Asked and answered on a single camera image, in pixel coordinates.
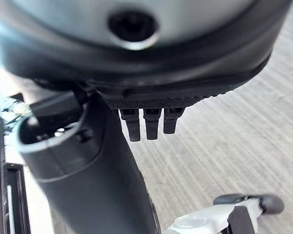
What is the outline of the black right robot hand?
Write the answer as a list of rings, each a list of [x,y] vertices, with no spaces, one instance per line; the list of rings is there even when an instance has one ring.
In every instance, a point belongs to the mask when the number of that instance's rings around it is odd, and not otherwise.
[[[77,234],[158,234],[121,128],[155,140],[267,64],[290,0],[0,0],[0,72],[32,115],[16,149]]]

